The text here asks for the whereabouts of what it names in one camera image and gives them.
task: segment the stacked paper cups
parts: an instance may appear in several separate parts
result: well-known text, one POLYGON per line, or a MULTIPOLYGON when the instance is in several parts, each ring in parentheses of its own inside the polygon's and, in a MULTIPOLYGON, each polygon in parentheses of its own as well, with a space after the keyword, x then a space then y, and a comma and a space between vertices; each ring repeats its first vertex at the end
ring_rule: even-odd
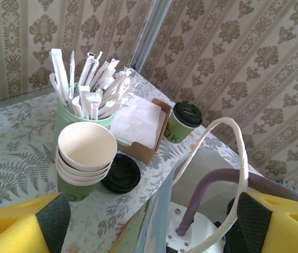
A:
POLYGON ((92 122, 66 126, 55 155, 59 192, 69 201, 85 199, 107 176, 116 152, 116 140, 105 127, 92 122))

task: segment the black plastic lid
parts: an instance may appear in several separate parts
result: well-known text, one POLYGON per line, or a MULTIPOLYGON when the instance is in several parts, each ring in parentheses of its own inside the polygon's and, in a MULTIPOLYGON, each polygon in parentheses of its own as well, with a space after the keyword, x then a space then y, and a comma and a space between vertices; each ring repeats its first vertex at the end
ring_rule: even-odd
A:
POLYGON ((108 175, 101 181, 103 186, 115 194, 132 191, 140 181, 140 170, 130 157, 116 154, 108 175))
POLYGON ((200 109, 190 102, 175 104, 174 115, 181 123, 191 128, 199 127, 203 121, 200 109))

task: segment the purple tube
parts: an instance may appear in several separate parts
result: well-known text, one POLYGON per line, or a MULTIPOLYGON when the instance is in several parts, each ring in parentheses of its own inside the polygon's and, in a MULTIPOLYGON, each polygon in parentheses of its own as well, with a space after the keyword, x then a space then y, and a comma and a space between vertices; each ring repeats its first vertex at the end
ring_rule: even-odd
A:
MULTIPOLYGON (((236 169, 218 169, 211 171, 201 179, 192 195, 182 221, 179 224, 179 227, 176 229, 177 235, 184 236, 186 234, 186 231, 192 224, 193 217, 197 212, 197 209, 200 205, 201 200, 203 199, 207 188, 212 183, 217 181, 238 183, 239 172, 240 171, 236 169)), ((274 182, 271 179, 259 176, 251 172, 248 173, 248 187, 261 193, 298 202, 298 193, 296 191, 293 191, 277 182, 274 182)))

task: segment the table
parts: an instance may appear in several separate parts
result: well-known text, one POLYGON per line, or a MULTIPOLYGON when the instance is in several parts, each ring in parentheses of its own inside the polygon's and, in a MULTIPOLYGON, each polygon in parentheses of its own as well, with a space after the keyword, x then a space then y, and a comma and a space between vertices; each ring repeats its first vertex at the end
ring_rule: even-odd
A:
MULTIPOLYGON (((173 106, 164 94, 137 76, 137 95, 149 101, 158 98, 173 106)), ((51 154, 55 113, 55 93, 0 108, 0 208, 57 192, 51 154)), ((134 191, 117 196, 99 184, 87 199, 71 203, 71 220, 62 252, 110 250, 122 225, 157 191, 179 157, 195 148, 203 131, 200 126, 177 146, 162 142, 149 165, 135 160, 141 180, 134 191)), ((205 143, 239 168, 238 156, 216 137, 209 135, 205 143)))

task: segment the damask wallpaper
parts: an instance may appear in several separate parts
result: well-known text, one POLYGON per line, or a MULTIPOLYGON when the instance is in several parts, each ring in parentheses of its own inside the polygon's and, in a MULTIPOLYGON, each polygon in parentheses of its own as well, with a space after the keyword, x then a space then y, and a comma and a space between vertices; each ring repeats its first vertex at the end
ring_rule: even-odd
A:
POLYGON ((173 0, 141 74, 205 126, 234 118, 250 164, 298 189, 298 1, 173 0))
POLYGON ((154 0, 0 0, 0 100, 50 87, 51 48, 129 65, 154 0))

